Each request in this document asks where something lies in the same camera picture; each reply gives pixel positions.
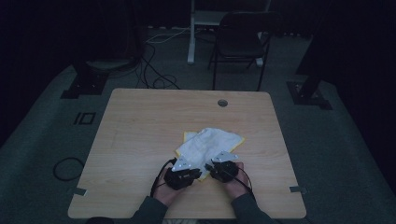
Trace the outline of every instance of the tabletop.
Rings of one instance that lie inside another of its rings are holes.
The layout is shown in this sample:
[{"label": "tabletop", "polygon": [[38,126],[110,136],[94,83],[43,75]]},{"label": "tabletop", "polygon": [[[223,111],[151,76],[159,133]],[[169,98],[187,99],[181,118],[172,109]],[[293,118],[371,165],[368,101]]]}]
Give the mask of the tabletop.
[{"label": "tabletop", "polygon": [[[226,104],[219,105],[219,100]],[[131,217],[184,132],[219,128],[246,138],[233,153],[245,164],[260,209],[272,218],[306,211],[271,97],[252,91],[115,89],[108,101],[68,215]],[[234,218],[231,200],[210,176],[194,181],[166,218]]]}]

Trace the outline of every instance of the person's right hand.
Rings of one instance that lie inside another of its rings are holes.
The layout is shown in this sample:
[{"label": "person's right hand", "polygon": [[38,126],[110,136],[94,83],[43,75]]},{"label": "person's right hand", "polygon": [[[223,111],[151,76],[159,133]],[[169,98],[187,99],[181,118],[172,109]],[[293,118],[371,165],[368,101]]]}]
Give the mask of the person's right hand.
[{"label": "person's right hand", "polygon": [[[242,162],[236,162],[236,166],[240,169],[244,169],[244,163]],[[245,175],[244,172],[238,171],[238,175],[236,176],[242,183],[244,183],[246,186],[248,186],[248,177]],[[232,181],[229,181],[227,183],[223,184],[225,190],[227,191],[228,195],[234,200],[237,197],[248,193],[248,190],[243,186],[241,183],[233,179]]]}]

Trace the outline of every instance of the black chair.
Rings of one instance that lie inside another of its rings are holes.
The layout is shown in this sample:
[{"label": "black chair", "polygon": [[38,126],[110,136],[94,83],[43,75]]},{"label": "black chair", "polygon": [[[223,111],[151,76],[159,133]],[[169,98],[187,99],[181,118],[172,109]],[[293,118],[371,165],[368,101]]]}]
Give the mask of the black chair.
[{"label": "black chair", "polygon": [[277,12],[246,12],[227,13],[220,21],[216,34],[216,43],[210,56],[210,64],[215,64],[213,86],[216,87],[218,63],[249,63],[262,58],[262,70],[257,91],[262,84],[262,76],[270,48],[271,37],[278,31],[282,17]]}]

